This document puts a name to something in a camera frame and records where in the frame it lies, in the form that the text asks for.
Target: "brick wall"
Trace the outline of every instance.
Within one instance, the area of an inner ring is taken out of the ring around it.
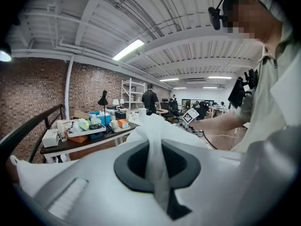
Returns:
[[[12,63],[0,64],[0,139],[35,115],[64,103],[68,64],[62,60],[43,58],[15,58]],[[115,98],[120,99],[121,81],[129,78],[100,67],[74,63],[69,91],[70,116],[74,110],[99,110],[97,101],[104,89],[108,91],[109,104]],[[169,90],[155,85],[154,92],[160,101],[170,97]],[[45,123],[40,123],[22,140],[13,154],[26,160],[44,128]],[[34,162],[41,160],[42,156],[37,152]]]
[[[122,80],[129,80],[130,76],[96,67],[93,65],[82,65],[74,63],[72,67],[70,90],[69,90],[69,107],[70,116],[73,115],[74,110],[81,110],[83,112],[99,111],[100,106],[97,101],[100,99],[103,91],[108,91],[107,100],[108,106],[112,105],[113,99],[121,99],[121,84]],[[145,81],[132,78],[133,81],[138,83],[145,83]],[[142,87],[136,88],[137,92],[142,92]],[[157,93],[159,101],[162,98],[169,98],[170,91],[162,87],[154,85],[154,92]],[[136,100],[140,100],[142,96],[137,95]],[[123,94],[124,100],[128,100],[127,94]]]
[[[0,139],[32,117],[63,103],[67,69],[68,63],[62,60],[40,58],[0,64]],[[17,146],[14,155],[26,160],[44,128],[41,122]],[[39,152],[34,159],[41,162]]]

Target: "orange box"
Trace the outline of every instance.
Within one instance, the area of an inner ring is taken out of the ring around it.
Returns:
[[[78,142],[78,143],[82,143],[85,140],[88,140],[88,138],[89,138],[88,135],[79,136],[79,137],[68,137],[67,133],[65,133],[65,135],[66,135],[66,137],[67,137],[68,140],[75,141],[75,142]]]
[[[128,127],[128,122],[124,119],[120,119],[120,120],[118,120],[118,126],[122,129],[126,128],[126,127]]]

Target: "railing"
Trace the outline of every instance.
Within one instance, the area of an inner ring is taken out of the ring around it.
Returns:
[[[32,162],[41,142],[42,138],[44,137],[46,131],[50,129],[51,125],[61,116],[63,119],[63,112],[62,112],[63,105],[57,105],[24,123],[19,128],[13,130],[9,134],[7,134],[1,141],[0,141],[0,158],[1,163],[5,163],[7,158],[12,154],[13,150],[17,147],[17,145],[27,136],[37,125],[39,125],[43,120],[45,121],[46,129],[43,131],[35,145],[33,146],[32,152],[28,157],[28,162]],[[60,113],[49,123],[48,116],[60,110]]]

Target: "cable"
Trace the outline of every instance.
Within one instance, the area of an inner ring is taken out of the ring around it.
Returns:
[[[208,140],[208,138],[205,136],[204,131],[203,131],[203,135],[204,135],[205,139],[207,140],[207,142],[209,142],[209,144],[210,144],[215,150],[217,150],[217,148],[216,148],[214,145],[212,145],[212,143],[211,143],[211,142]]]
[[[229,136],[229,135],[223,135],[223,134],[221,134],[221,135],[209,135],[209,136],[211,136],[211,137],[221,137],[221,136],[224,136],[224,137],[230,137],[230,138],[239,138],[239,134],[240,134],[240,127],[238,128],[238,131],[237,131],[237,133],[234,133],[234,135],[237,135],[236,137],[232,137],[232,136]]]

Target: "white ceiling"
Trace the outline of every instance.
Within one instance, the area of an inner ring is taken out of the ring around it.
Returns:
[[[215,31],[207,9],[220,0],[30,0],[7,42],[14,57],[50,57],[113,69],[164,87],[200,88],[256,66],[262,45]],[[261,0],[275,14],[272,0]],[[136,39],[140,47],[111,60]],[[167,84],[158,80],[179,78]]]

